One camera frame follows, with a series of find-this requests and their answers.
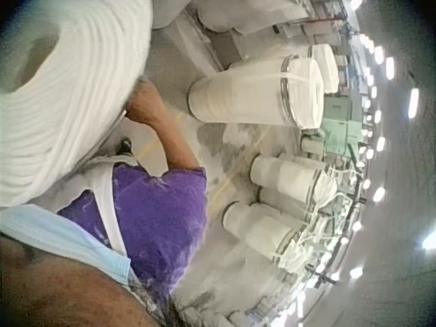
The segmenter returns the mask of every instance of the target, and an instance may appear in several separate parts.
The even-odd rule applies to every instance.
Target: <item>purple shirt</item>
[[[204,169],[170,170],[152,177],[144,168],[118,163],[112,182],[115,213],[131,267],[154,295],[171,292],[206,227]],[[82,193],[58,214],[109,246],[92,191]]]

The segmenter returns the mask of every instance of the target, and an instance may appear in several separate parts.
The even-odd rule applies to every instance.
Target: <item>floor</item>
[[[233,201],[255,201],[258,189],[249,180],[249,167],[258,153],[297,153],[300,135],[289,127],[205,124],[193,118],[186,102],[189,88],[221,70],[215,58],[208,38],[182,14],[169,27],[153,32],[145,75],[173,111],[208,177],[204,242],[174,295],[182,307],[228,315],[278,292],[285,273],[222,227],[223,210]],[[108,144],[122,136],[132,139],[135,156],[151,174],[167,170],[164,150],[151,129],[125,119]]]

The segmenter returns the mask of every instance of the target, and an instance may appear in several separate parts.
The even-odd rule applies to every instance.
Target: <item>hand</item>
[[[152,128],[170,120],[171,116],[156,87],[146,78],[139,79],[130,96],[126,117]]]

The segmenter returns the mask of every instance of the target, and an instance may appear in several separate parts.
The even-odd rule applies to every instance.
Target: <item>face mask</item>
[[[28,204],[0,212],[0,231],[36,249],[99,269],[128,285],[130,259],[101,244],[74,222]]]

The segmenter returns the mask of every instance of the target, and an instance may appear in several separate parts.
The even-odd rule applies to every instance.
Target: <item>white strap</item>
[[[121,255],[127,256],[123,237],[116,218],[114,197],[112,192],[112,171],[114,163],[98,163],[94,169],[88,172],[98,211],[102,217],[104,228],[112,248]]]

